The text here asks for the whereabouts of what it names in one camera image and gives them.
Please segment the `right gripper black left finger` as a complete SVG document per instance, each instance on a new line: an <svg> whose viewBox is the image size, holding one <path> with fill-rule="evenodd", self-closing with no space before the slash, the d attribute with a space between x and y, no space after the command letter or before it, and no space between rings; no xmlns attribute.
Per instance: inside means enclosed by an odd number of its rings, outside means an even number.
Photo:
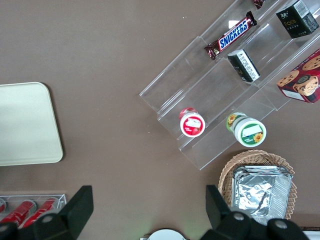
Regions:
<svg viewBox="0 0 320 240"><path fill-rule="evenodd" d="M25 228L15 223L0 225L2 240L76 240L94 211L93 188L83 185L58 212L40 217Z"/></svg>

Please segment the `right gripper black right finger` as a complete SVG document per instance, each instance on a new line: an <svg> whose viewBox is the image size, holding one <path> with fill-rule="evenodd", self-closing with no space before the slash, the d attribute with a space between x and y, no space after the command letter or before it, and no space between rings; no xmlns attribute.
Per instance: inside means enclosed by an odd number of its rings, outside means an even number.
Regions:
<svg viewBox="0 0 320 240"><path fill-rule="evenodd" d="M240 211L232 211L215 185L207 185L205 207L211 229L203 240L307 240L294 222L274 218L262 225Z"/></svg>

